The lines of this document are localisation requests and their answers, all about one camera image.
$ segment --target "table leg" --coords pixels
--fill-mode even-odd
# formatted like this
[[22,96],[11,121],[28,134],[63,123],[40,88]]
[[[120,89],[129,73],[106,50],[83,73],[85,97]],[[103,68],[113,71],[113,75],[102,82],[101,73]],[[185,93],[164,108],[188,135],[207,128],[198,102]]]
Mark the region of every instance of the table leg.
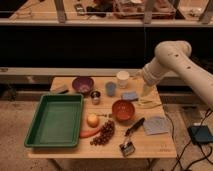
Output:
[[147,160],[148,160],[149,165],[146,169],[147,169],[147,171],[149,171],[149,170],[151,171],[159,159],[156,158],[156,159],[147,159]]
[[63,168],[57,163],[57,161],[55,159],[47,159],[54,167],[57,171],[62,171]]

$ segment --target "bunch of grapes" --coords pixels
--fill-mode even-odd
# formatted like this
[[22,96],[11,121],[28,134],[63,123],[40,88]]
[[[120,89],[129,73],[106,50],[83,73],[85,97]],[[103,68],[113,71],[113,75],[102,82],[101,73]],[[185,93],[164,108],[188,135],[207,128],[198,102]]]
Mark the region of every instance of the bunch of grapes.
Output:
[[108,120],[102,126],[100,135],[93,138],[90,142],[91,145],[105,145],[109,142],[115,132],[115,123],[112,120]]

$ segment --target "food item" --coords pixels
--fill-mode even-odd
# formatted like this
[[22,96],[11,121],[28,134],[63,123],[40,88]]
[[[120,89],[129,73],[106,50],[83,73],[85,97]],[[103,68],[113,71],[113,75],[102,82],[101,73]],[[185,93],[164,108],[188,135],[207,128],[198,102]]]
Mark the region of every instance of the food item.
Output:
[[100,135],[93,138],[90,141],[91,145],[105,145],[109,142],[115,132],[115,123],[112,120],[108,120],[101,127]]
[[94,113],[89,114],[87,116],[87,124],[92,128],[97,127],[99,124],[99,117]]
[[80,138],[88,138],[88,137],[94,136],[97,133],[99,133],[100,130],[101,130],[101,127],[95,128],[93,130],[81,131]]

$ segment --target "metal bracket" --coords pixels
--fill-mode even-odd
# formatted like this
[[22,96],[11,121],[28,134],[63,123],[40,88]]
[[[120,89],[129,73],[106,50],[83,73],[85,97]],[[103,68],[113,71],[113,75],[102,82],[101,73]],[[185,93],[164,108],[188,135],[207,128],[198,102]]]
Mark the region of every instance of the metal bracket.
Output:
[[201,14],[199,21],[202,24],[208,24],[213,16],[213,0],[209,0],[204,12]]
[[144,10],[144,23],[150,24],[152,21],[152,11],[154,8],[155,0],[146,1],[145,10]]
[[54,0],[54,2],[55,2],[56,10],[57,10],[57,16],[58,16],[59,23],[65,23],[67,17],[66,17],[66,13],[64,10],[63,0]]
[[173,5],[175,9],[178,8],[180,0],[169,0],[169,2]]

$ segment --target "green tray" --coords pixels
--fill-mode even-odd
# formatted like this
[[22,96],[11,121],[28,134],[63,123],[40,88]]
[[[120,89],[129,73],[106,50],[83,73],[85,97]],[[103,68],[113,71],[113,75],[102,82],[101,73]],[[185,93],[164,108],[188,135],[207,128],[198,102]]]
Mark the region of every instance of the green tray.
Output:
[[81,94],[43,95],[26,136],[25,147],[75,147],[82,110]]

